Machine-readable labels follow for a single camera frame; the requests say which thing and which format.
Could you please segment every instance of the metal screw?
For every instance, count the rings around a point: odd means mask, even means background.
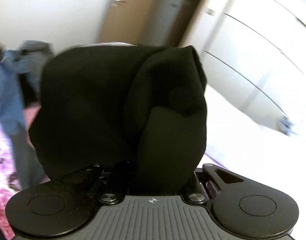
[[[117,196],[115,194],[112,193],[106,193],[104,195],[102,195],[101,199],[105,202],[112,202],[114,200],[116,200]]]
[[[189,195],[189,199],[194,202],[200,202],[205,199],[205,196],[201,193],[194,193],[194,194]]]

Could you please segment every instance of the pink floral bedding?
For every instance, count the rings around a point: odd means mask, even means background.
[[[7,240],[12,239],[14,233],[5,217],[5,205],[20,189],[12,159],[12,148],[0,126],[0,229]]]

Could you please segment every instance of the blue clothing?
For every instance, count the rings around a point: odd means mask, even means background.
[[[42,69],[52,57],[48,43],[26,41],[18,50],[4,51],[0,61],[0,123],[11,139],[22,189],[34,186],[44,173],[26,140],[24,102],[18,75],[25,74],[28,83],[39,94]]]
[[[280,119],[280,131],[285,135],[298,135],[294,132],[294,126],[295,124],[287,116],[283,116],[283,118]]]

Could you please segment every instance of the wooden door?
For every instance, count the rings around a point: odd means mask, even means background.
[[[111,0],[100,42],[139,42],[155,0]]]

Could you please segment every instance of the gray ridged plate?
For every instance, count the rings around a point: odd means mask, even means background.
[[[126,196],[102,207],[85,228],[58,240],[240,240],[218,227],[203,207],[179,196]],[[284,236],[279,240],[291,240]]]

